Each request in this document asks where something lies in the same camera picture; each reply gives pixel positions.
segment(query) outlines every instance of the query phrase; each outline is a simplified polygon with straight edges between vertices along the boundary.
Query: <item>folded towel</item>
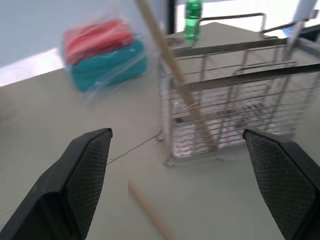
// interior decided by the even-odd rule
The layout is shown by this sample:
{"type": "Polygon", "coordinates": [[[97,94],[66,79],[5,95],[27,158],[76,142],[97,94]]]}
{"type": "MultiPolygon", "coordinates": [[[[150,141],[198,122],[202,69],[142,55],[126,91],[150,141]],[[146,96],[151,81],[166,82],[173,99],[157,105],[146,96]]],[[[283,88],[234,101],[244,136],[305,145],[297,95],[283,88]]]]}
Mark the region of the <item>folded towel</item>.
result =
{"type": "Polygon", "coordinates": [[[68,30],[64,34],[65,61],[76,65],[81,60],[130,45],[134,36],[121,20],[68,30]]]}
{"type": "Polygon", "coordinates": [[[77,65],[67,65],[76,87],[89,90],[96,84],[110,85],[125,82],[143,74],[147,68],[145,47],[139,40],[118,50],[92,56],[77,65]]]}

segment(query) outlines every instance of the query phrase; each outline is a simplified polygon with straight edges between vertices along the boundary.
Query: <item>wire basket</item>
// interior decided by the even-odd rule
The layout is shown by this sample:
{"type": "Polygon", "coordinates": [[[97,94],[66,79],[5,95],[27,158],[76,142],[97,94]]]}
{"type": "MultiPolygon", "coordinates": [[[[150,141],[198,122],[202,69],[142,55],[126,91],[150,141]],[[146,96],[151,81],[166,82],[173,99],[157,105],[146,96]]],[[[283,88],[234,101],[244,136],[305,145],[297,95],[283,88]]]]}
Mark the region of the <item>wire basket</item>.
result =
{"type": "Polygon", "coordinates": [[[170,152],[169,166],[208,153],[190,110],[198,108],[214,140],[215,153],[245,142],[245,128],[287,138],[296,128],[313,96],[318,93],[318,51],[310,42],[296,39],[290,57],[287,39],[267,39],[234,45],[228,50],[179,50],[177,60],[185,84],[177,85],[160,61],[162,135],[170,152]],[[195,104],[187,106],[177,88],[190,91],[195,104]]]}

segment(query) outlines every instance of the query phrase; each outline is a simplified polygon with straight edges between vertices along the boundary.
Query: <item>green bottle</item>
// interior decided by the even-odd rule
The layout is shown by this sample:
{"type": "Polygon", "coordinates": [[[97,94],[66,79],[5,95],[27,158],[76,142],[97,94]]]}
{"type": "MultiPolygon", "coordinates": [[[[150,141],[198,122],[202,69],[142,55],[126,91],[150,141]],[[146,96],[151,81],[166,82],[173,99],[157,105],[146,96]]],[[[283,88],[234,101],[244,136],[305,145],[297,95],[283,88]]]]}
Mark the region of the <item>green bottle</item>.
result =
{"type": "Polygon", "coordinates": [[[185,6],[184,39],[194,41],[199,38],[198,21],[202,17],[202,0],[187,0],[185,6]]]}

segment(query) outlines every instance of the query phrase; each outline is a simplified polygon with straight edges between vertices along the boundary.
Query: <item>gray table surface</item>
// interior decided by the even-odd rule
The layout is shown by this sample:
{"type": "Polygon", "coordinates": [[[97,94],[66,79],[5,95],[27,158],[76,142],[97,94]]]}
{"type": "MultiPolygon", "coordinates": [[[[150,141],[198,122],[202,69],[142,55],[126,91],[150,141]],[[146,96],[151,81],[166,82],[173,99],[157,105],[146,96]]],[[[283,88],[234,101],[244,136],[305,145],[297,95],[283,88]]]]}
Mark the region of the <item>gray table surface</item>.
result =
{"type": "MultiPolygon", "coordinates": [[[[258,34],[212,23],[199,46],[255,41],[258,34]]],[[[179,239],[283,239],[255,183],[249,159],[168,169],[153,138],[160,130],[158,71],[85,106],[64,69],[0,88],[0,228],[38,177],[85,132],[112,128],[109,161],[88,239],[161,239],[128,198],[128,175],[179,239]]],[[[299,142],[320,157],[319,101],[299,142]]]]}

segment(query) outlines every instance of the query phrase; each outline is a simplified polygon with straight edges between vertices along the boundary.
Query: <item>wooden stick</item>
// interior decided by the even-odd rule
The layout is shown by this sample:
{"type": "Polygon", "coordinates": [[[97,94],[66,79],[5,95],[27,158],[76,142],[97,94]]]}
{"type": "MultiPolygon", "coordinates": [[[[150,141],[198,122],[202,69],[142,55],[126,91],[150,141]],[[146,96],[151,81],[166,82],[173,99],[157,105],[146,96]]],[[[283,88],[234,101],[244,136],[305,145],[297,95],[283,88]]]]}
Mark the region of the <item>wooden stick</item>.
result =
{"type": "Polygon", "coordinates": [[[201,112],[196,107],[194,97],[188,91],[185,87],[183,87],[183,83],[185,82],[185,77],[183,72],[181,71],[177,60],[174,56],[174,54],[171,52],[171,50],[168,48],[168,43],[166,39],[164,38],[163,34],[161,33],[158,24],[155,20],[154,15],[152,14],[146,0],[136,0],[137,6],[140,9],[140,12],[148,25],[148,28],[153,36],[154,41],[157,43],[157,46],[159,47],[161,54],[168,65],[168,67],[171,69],[171,72],[177,82],[179,83],[179,86],[177,87],[177,91],[181,95],[182,100],[184,101],[186,106],[190,107],[190,115],[192,120],[194,121],[194,124],[200,133],[203,141],[206,144],[206,147],[209,150],[216,149],[215,141],[213,140],[209,128],[207,126],[206,121],[204,120],[201,112]]]}
{"type": "Polygon", "coordinates": [[[132,194],[135,201],[143,208],[150,220],[159,230],[165,240],[177,240],[173,233],[168,229],[167,225],[162,221],[158,213],[152,208],[152,206],[141,195],[132,181],[128,180],[128,190],[132,194]]]}

